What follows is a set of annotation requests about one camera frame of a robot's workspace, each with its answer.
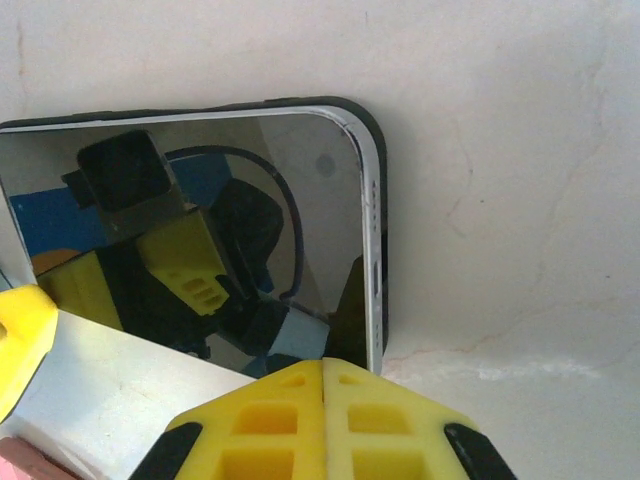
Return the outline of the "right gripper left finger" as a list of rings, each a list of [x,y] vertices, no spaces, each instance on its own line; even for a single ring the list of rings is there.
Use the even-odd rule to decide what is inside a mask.
[[[322,363],[298,362],[170,421],[128,480],[326,480]]]

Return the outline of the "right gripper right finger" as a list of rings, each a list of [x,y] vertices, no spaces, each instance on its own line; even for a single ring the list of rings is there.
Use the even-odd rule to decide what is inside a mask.
[[[466,415],[343,360],[324,360],[328,480],[517,480]]]

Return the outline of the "pink phone case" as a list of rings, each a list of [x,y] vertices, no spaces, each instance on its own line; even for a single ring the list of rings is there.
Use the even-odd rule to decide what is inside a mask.
[[[0,480],[78,480],[49,461],[30,444],[16,438],[0,439]]]

